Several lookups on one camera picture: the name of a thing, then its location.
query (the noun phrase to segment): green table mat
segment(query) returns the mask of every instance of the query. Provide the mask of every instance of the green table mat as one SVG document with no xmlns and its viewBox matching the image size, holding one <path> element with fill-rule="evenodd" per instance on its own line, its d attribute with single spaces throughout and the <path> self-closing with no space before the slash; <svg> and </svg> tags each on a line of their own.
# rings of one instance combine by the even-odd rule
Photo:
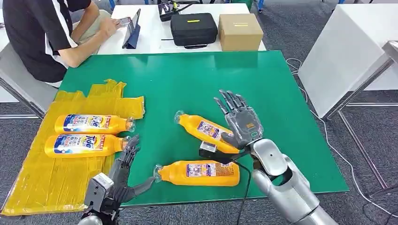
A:
<svg viewBox="0 0 398 225">
<path fill-rule="evenodd" d="M 257 112 L 264 137 L 273 140 L 307 177 L 315 193 L 348 187 L 280 51 L 93 55 L 70 68 L 60 87 L 86 95 L 93 83 L 111 78 L 127 83 L 123 96 L 145 97 L 145 115 L 137 120 L 141 151 L 131 167 L 129 185 L 142 183 L 156 164 L 200 160 L 200 140 L 173 121 L 178 110 L 226 127 L 213 97 L 219 89 L 243 95 Z M 239 160 L 252 169 L 250 156 Z M 235 187 L 176 186 L 155 183 L 124 206 L 188 203 L 242 198 L 248 174 L 240 170 Z M 252 182 L 249 198 L 264 197 Z"/>
</svg>

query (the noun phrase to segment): yellow detergent bottle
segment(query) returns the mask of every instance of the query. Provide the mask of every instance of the yellow detergent bottle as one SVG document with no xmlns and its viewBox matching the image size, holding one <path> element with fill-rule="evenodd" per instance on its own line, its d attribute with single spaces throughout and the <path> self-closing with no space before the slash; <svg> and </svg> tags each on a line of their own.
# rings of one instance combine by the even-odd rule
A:
<svg viewBox="0 0 398 225">
<path fill-rule="evenodd" d="M 55 122 L 58 134 L 111 134 L 134 131 L 134 119 L 114 115 L 70 114 L 59 116 Z"/>
<path fill-rule="evenodd" d="M 47 139 L 44 151 L 52 158 L 109 156 L 123 151 L 129 139 L 113 135 L 53 135 Z"/>
<path fill-rule="evenodd" d="M 217 145 L 217 149 L 224 153 L 239 153 L 237 148 L 224 142 L 221 138 L 221 133 L 223 132 L 232 134 L 232 131 L 227 128 L 208 121 L 201 116 L 185 114 L 183 111 L 176 113 L 174 121 L 183 126 L 194 137 Z"/>
<path fill-rule="evenodd" d="M 213 160 L 178 161 L 171 165 L 156 165 L 153 171 L 156 182 L 161 180 L 176 185 L 235 186 L 239 183 L 239 166 L 221 164 Z"/>
</svg>

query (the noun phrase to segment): gray carpet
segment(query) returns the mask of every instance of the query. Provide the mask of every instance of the gray carpet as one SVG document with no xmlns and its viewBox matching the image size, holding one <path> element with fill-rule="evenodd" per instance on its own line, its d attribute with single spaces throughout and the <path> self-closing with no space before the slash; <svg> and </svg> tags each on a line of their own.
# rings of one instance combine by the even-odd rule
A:
<svg viewBox="0 0 398 225">
<path fill-rule="evenodd" d="M 267 49 L 282 50 L 285 58 L 297 58 L 304 61 L 313 43 L 327 22 L 337 1 L 322 3 L 318 0 L 266 0 L 264 12 L 258 19 L 264 28 L 264 43 Z M 108 9 L 106 0 L 99 2 L 100 8 Z M 396 91 L 364 92 L 357 101 L 397 101 Z M 0 113 L 25 112 L 20 104 L 0 104 Z M 387 184 L 397 180 L 398 171 L 398 124 L 396 108 L 346 108 L 344 113 L 358 132 L 365 148 L 374 158 Z M 0 202 L 3 202 L 12 182 L 18 174 L 27 149 L 40 125 L 39 120 L 0 120 Z M 318 122 L 322 133 L 323 126 Z M 350 138 L 343 122 L 338 116 L 328 121 L 330 143 L 334 145 L 355 168 L 357 180 L 365 193 L 380 188 L 377 180 L 360 154 L 357 146 Z M 341 225 L 374 225 L 384 224 L 388 215 L 373 205 L 365 206 L 365 213 L 372 218 L 370 221 L 363 213 L 362 206 L 366 203 L 356 191 L 351 178 L 349 166 L 332 151 L 337 164 L 343 173 L 350 192 L 342 194 L 320 195 L 323 208 Z M 376 200 L 389 210 L 398 210 L 398 194 L 385 195 Z M 235 222 L 239 202 L 201 203 L 162 207 L 145 207 L 126 209 L 121 212 L 121 224 L 154 224 L 154 225 L 193 225 L 217 224 L 229 225 Z M 76 224 L 81 213 L 58 213 L 29 216 L 23 220 L 0 220 L 0 224 Z M 247 201 L 241 224 L 252 225 L 287 225 L 269 200 Z M 389 224 L 398 224 L 392 219 Z"/>
</svg>

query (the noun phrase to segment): metal frame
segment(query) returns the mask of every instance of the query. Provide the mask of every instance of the metal frame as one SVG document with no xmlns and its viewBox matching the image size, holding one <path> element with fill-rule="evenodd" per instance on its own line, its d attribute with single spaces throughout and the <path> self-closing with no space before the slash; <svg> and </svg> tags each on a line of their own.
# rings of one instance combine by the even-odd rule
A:
<svg viewBox="0 0 398 225">
<path fill-rule="evenodd" d="M 398 42 L 396 41 L 388 41 L 382 49 L 387 53 L 389 58 L 374 72 L 371 76 L 365 80 L 355 91 L 353 91 L 347 98 L 345 98 L 338 106 L 334 109 L 331 109 L 326 115 L 323 117 L 324 119 L 330 120 L 331 116 L 337 113 L 340 118 L 342 119 L 345 127 L 348 129 L 351 137 L 354 139 L 355 143 L 357 144 L 359 150 L 361 151 L 363 157 L 366 160 L 366 163 L 369 165 L 370 169 L 372 170 L 373 174 L 379 181 L 382 189 L 369 194 L 369 197 L 376 197 L 381 196 L 383 194 L 392 193 L 398 191 L 398 184 L 393 186 L 387 186 L 383 177 L 379 173 L 376 168 L 376 165 L 373 163 L 372 159 L 366 152 L 365 148 L 363 147 L 362 143 L 360 142 L 359 138 L 355 134 L 355 131 L 351 127 L 350 123 L 348 122 L 347 118 L 344 116 L 343 112 L 341 111 L 345 106 L 347 107 L 386 107 L 386 106 L 398 106 L 398 103 L 350 103 L 361 91 L 363 91 L 367 86 L 369 86 L 374 80 L 376 80 L 386 69 L 388 69 L 394 62 L 398 62 Z"/>
<path fill-rule="evenodd" d="M 3 78 L 0 77 L 0 86 L 8 91 L 14 98 L 19 102 L 25 104 L 35 114 L 24 114 L 24 115 L 0 115 L 1 119 L 43 119 L 45 113 L 33 102 L 27 100 L 24 96 L 18 93 L 13 87 L 11 87 Z"/>
</svg>

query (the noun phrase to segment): bottle label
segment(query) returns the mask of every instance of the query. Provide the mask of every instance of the bottle label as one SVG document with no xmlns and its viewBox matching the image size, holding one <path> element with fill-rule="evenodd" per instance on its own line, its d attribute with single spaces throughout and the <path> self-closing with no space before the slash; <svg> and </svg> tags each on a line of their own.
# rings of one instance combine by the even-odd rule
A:
<svg viewBox="0 0 398 225">
<path fill-rule="evenodd" d="M 111 116 L 70 114 L 63 123 L 64 131 L 87 131 L 88 129 L 108 129 Z"/>
<path fill-rule="evenodd" d="M 234 175 L 234 169 L 231 163 L 187 164 L 186 172 L 187 177 L 216 177 Z"/>
<path fill-rule="evenodd" d="M 84 151 L 101 151 L 106 135 L 59 135 L 54 144 L 56 154 L 78 154 Z"/>
<path fill-rule="evenodd" d="M 225 132 L 224 130 L 219 129 L 219 128 L 217 128 L 207 122 L 204 122 L 204 121 L 200 122 L 200 124 L 198 126 L 198 131 L 202 132 L 218 141 L 221 139 L 221 134 L 223 132 Z"/>
</svg>

